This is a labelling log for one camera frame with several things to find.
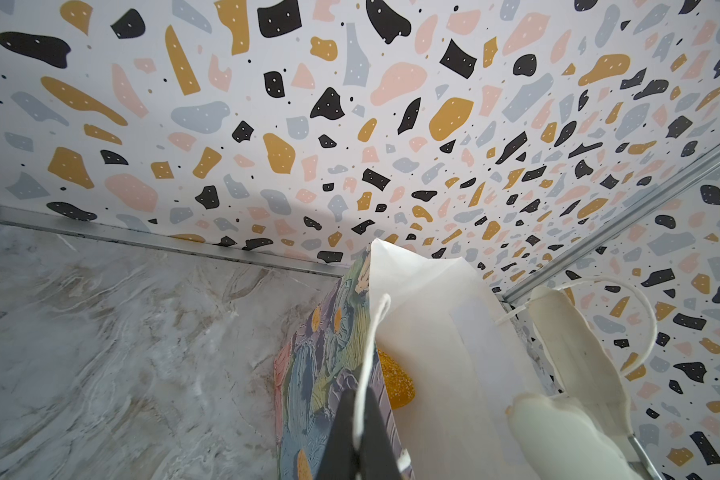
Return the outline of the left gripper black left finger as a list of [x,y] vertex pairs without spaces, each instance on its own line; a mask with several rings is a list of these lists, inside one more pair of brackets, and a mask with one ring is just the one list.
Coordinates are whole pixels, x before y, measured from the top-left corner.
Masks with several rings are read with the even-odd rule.
[[359,457],[354,445],[355,390],[342,393],[316,480],[351,480],[359,475]]

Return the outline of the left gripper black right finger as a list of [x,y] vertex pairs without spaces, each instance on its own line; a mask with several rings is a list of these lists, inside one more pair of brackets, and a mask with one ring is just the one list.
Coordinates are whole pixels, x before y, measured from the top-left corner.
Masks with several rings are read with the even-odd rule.
[[402,478],[384,419],[370,388],[357,394],[357,478]]

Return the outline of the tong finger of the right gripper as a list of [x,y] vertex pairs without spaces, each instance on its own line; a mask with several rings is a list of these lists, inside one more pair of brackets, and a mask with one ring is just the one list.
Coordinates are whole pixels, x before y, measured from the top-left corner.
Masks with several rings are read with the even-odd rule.
[[524,393],[507,410],[509,430],[541,479],[637,479],[624,453],[581,402]]
[[622,379],[637,372],[652,353],[658,320],[641,291],[629,284],[622,287],[646,310],[650,340],[642,352],[632,353],[621,367],[614,365],[583,314],[564,293],[565,285],[534,288],[526,308],[563,388],[557,398],[583,411],[595,431],[615,448],[618,465],[626,467],[634,478],[659,479],[661,474],[632,427],[631,399],[622,385]]

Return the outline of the large sesame bread loaf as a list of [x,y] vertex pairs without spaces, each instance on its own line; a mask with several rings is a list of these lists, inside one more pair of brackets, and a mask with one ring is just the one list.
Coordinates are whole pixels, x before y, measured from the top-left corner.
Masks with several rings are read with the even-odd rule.
[[413,379],[391,355],[381,349],[377,352],[391,409],[409,405],[416,396]]

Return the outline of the white floral paper bag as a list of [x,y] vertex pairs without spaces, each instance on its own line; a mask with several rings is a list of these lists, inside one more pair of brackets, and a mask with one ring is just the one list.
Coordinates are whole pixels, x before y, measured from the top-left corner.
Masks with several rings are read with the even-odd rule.
[[[315,479],[345,390],[357,450],[357,394],[370,388],[401,479],[541,479],[507,420],[518,395],[563,393],[528,300],[502,306],[461,258],[373,242],[275,360],[278,476]],[[391,409],[378,349],[414,381],[403,408]]]

